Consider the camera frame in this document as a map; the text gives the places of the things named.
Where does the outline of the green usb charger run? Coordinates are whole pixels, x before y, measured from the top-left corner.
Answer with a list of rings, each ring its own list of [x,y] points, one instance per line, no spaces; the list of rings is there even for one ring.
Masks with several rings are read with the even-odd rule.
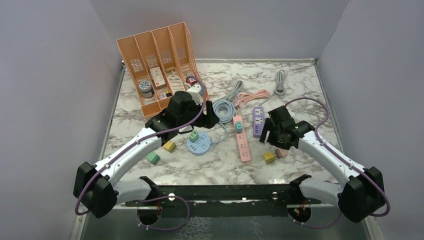
[[[199,133],[196,130],[193,130],[189,135],[189,141],[195,143],[199,139]]]

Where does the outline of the teal usb charger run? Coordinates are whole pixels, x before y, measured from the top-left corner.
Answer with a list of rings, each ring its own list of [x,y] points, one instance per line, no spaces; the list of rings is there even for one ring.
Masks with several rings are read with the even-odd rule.
[[[235,132],[241,134],[243,132],[243,123],[241,121],[236,121],[234,124]]]

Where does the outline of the yellow usb charger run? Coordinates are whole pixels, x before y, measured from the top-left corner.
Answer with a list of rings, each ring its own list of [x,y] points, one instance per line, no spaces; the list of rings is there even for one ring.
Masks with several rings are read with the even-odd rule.
[[[276,160],[275,155],[271,151],[264,153],[262,156],[266,164],[273,163]]]

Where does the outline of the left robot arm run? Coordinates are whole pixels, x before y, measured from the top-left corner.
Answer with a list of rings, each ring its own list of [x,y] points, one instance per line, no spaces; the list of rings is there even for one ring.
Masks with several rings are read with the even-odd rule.
[[[121,182],[121,178],[140,160],[161,148],[188,126],[211,129],[219,122],[213,103],[198,104],[187,91],[177,91],[168,106],[152,116],[136,136],[118,151],[94,163],[82,163],[76,172],[73,195],[75,214],[92,213],[96,218],[108,214],[115,205],[141,201],[152,205],[157,200],[153,182],[139,177]]]

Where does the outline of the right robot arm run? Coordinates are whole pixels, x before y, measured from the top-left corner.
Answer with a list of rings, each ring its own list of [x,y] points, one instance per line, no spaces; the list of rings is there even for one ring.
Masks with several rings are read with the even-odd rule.
[[[260,142],[277,148],[296,148],[324,167],[337,181],[330,183],[304,174],[290,182],[289,199],[300,204],[307,199],[320,200],[339,208],[351,222],[359,223],[376,216],[382,207],[387,215],[391,210],[385,194],[383,174],[376,167],[366,168],[348,158],[318,133],[306,121],[295,122],[285,106],[268,113]]]

